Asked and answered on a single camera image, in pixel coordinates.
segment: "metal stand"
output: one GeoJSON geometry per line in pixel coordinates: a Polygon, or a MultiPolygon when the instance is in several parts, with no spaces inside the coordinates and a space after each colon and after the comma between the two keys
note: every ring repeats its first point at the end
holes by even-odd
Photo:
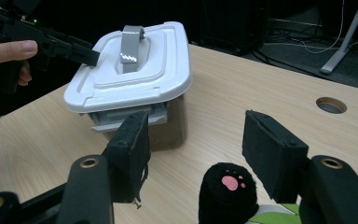
{"type": "Polygon", "coordinates": [[[336,66],[339,64],[339,62],[341,62],[341,60],[344,58],[344,56],[347,54],[347,52],[349,51],[348,45],[351,41],[351,38],[352,38],[357,26],[358,26],[358,9],[357,9],[357,12],[353,18],[350,29],[348,30],[347,34],[345,35],[344,42],[342,43],[341,47],[330,58],[330,60],[321,68],[320,71],[322,74],[325,74],[325,75],[330,74],[336,68],[336,66]]]}

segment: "white lid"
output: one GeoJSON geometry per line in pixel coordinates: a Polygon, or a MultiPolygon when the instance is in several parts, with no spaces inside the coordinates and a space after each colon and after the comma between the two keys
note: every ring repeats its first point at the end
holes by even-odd
{"type": "Polygon", "coordinates": [[[64,100],[70,110],[89,113],[170,101],[191,85],[186,32],[179,22],[145,27],[139,43],[136,72],[123,74],[122,32],[103,36],[94,46],[97,66],[82,64],[69,83],[64,100]]]}

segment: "finger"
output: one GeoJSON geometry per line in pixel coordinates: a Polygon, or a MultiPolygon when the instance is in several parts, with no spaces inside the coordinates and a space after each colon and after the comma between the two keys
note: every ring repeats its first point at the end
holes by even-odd
{"type": "Polygon", "coordinates": [[[15,41],[0,44],[0,63],[29,59],[37,53],[33,40],[15,41]]]}
{"type": "Polygon", "coordinates": [[[24,61],[24,65],[19,72],[18,84],[21,86],[27,86],[28,82],[32,80],[31,71],[27,61],[24,61]]]}

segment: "lid handle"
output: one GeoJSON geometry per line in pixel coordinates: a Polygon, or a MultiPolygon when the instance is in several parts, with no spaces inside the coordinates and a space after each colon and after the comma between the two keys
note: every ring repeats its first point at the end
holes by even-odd
{"type": "Polygon", "coordinates": [[[121,37],[120,62],[123,73],[136,72],[138,67],[139,42],[144,39],[144,27],[126,25],[121,37]]]}

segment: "black cable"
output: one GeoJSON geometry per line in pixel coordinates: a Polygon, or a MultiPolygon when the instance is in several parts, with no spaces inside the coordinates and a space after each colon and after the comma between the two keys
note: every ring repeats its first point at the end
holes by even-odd
{"type": "MultiPolygon", "coordinates": [[[[320,28],[321,22],[322,22],[322,17],[319,16],[317,28],[320,28]]],[[[318,32],[318,29],[315,29],[315,33],[314,33],[315,36],[316,36],[317,32],[318,32]]]]}
{"type": "MultiPolygon", "coordinates": [[[[296,67],[296,66],[294,66],[294,65],[291,65],[291,64],[289,64],[289,63],[284,63],[284,62],[278,61],[278,60],[276,60],[276,59],[273,59],[273,58],[267,56],[266,54],[264,54],[263,52],[261,52],[259,49],[255,49],[255,52],[257,52],[258,54],[260,54],[261,56],[263,56],[265,59],[268,59],[268,61],[273,61],[273,62],[275,62],[275,63],[283,64],[283,65],[285,65],[285,66],[294,68],[294,69],[296,69],[296,70],[298,70],[298,71],[301,71],[301,72],[303,72],[303,73],[305,73],[305,74],[307,74],[307,75],[310,75],[310,76],[312,76],[312,77],[318,77],[318,78],[321,78],[321,79],[324,79],[324,80],[329,80],[329,81],[331,81],[331,79],[329,79],[328,77],[325,77],[325,76],[322,76],[322,75],[319,75],[319,74],[315,74],[315,73],[312,73],[312,72],[307,71],[307,70],[305,70],[305,69],[302,69],[302,68],[296,67]]],[[[272,63],[268,63],[268,64],[269,64],[269,65],[272,65],[272,66],[280,67],[280,66],[278,66],[278,65],[276,65],[276,64],[272,64],[272,63]]]]}
{"type": "Polygon", "coordinates": [[[255,54],[255,52],[253,50],[251,50],[252,55],[257,58],[258,61],[262,62],[262,63],[266,63],[268,65],[272,65],[274,66],[270,61],[267,60],[263,60],[262,58],[260,58],[258,55],[255,54]]]}
{"type": "Polygon", "coordinates": [[[273,28],[269,36],[266,38],[265,43],[284,43],[287,41],[295,41],[300,42],[301,44],[311,44],[311,43],[319,43],[324,44],[322,41],[324,39],[323,35],[311,35],[307,33],[302,33],[296,30],[283,29],[283,28],[273,28]]]}
{"type": "Polygon", "coordinates": [[[206,23],[207,23],[207,26],[208,26],[208,31],[209,31],[209,34],[211,35],[213,47],[217,48],[216,43],[214,42],[214,35],[213,35],[212,28],[211,28],[211,24],[209,23],[208,11],[207,11],[207,8],[206,8],[205,0],[202,0],[202,6],[203,6],[203,9],[204,9],[203,12],[205,14],[205,20],[206,20],[206,23]]]}

